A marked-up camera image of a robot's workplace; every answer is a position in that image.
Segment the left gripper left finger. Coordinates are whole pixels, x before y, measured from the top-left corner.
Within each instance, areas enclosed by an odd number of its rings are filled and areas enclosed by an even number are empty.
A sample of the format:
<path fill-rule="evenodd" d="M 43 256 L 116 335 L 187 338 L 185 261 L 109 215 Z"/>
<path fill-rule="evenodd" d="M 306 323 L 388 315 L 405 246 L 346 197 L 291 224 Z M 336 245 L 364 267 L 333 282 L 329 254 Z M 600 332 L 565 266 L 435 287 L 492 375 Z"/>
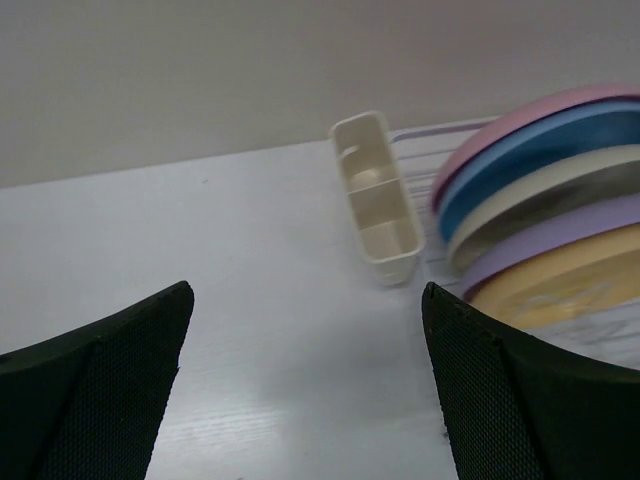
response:
<path fill-rule="evenodd" d="M 193 309 L 180 281 L 3 354 L 2 478 L 145 478 Z"/>

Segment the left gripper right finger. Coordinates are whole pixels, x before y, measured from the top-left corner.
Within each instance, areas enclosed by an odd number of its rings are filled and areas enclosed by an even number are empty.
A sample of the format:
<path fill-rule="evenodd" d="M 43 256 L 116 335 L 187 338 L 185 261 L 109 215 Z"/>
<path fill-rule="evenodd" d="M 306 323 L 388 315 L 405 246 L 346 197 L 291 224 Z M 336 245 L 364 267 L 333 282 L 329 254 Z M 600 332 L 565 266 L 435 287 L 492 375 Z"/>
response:
<path fill-rule="evenodd" d="M 638 371 L 549 344 L 434 282 L 421 312 L 459 478 L 638 478 Z"/>

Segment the orange plate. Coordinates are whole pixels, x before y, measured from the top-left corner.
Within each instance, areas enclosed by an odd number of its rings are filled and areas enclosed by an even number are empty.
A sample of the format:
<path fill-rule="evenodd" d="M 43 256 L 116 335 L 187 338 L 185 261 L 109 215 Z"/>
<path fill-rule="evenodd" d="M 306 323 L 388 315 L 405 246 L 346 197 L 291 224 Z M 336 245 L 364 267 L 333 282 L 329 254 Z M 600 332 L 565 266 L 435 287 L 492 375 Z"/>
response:
<path fill-rule="evenodd" d="M 469 299 L 518 329 L 541 328 L 639 297 L 639 226 L 597 234 L 497 274 Z"/>

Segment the purple plate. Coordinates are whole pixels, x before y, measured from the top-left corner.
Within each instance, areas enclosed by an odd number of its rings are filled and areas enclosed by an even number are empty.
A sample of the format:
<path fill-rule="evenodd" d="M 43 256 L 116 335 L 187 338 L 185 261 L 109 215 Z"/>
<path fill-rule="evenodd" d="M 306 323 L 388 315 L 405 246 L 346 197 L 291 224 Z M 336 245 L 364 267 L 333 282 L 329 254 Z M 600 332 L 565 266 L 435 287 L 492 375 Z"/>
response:
<path fill-rule="evenodd" d="M 638 222 L 636 193 L 586 205 L 528 227 L 497 243 L 472 263 L 459 282 L 461 298 L 470 301 L 484 282 L 525 260 Z"/>

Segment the cream plate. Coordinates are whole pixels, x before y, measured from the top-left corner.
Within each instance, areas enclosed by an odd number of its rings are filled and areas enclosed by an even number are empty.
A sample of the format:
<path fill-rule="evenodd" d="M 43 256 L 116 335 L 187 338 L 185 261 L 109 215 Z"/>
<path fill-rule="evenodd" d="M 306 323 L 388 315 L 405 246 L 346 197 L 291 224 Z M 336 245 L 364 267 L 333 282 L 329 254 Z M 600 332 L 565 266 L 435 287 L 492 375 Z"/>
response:
<path fill-rule="evenodd" d="M 501 241 L 582 206 L 639 192 L 639 146 L 568 157 L 502 187 L 463 217 L 447 245 L 458 272 Z"/>

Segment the blue plate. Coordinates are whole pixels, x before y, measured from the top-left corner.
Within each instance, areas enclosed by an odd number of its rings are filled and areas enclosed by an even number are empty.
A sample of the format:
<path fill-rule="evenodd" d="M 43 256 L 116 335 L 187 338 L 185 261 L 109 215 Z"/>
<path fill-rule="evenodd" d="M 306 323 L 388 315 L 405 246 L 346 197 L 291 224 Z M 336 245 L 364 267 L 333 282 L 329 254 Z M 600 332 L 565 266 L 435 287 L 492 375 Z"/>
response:
<path fill-rule="evenodd" d="M 447 187 L 437 210 L 448 242 L 488 197 L 540 168 L 578 154 L 639 142 L 639 101 L 610 99 L 557 112 L 475 155 Z"/>

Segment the pink plate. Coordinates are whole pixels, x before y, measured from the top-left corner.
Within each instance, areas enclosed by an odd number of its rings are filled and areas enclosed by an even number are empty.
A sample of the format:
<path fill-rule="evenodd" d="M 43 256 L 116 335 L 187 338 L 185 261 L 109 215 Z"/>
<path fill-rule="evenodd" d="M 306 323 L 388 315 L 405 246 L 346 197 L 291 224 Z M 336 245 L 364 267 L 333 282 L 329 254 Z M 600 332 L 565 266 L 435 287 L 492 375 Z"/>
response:
<path fill-rule="evenodd" d="M 612 98 L 638 98 L 639 87 L 622 84 L 590 85 L 563 90 L 503 115 L 482 127 L 458 147 L 439 169 L 430 199 L 433 213 L 438 211 L 441 198 L 458 171 L 474 156 L 503 137 L 552 114 L 583 104 Z"/>

